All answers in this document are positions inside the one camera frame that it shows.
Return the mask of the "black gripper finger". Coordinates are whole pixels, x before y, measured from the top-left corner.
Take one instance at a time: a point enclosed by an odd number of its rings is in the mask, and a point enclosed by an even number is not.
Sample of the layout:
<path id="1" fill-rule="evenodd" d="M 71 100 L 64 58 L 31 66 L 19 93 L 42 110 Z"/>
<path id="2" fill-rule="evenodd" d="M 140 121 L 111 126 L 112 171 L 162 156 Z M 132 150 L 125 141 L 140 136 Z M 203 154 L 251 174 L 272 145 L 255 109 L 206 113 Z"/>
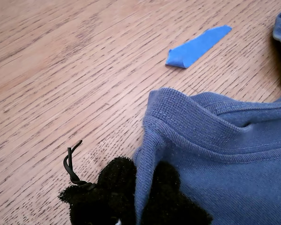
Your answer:
<path id="1" fill-rule="evenodd" d="M 142 225 L 209 225 L 213 218 L 180 191 L 180 176 L 167 162 L 155 168 Z"/>
<path id="2" fill-rule="evenodd" d="M 59 199 L 69 204 L 73 225 L 134 225 L 136 166 L 116 157 L 100 172 L 97 183 L 71 185 Z"/>

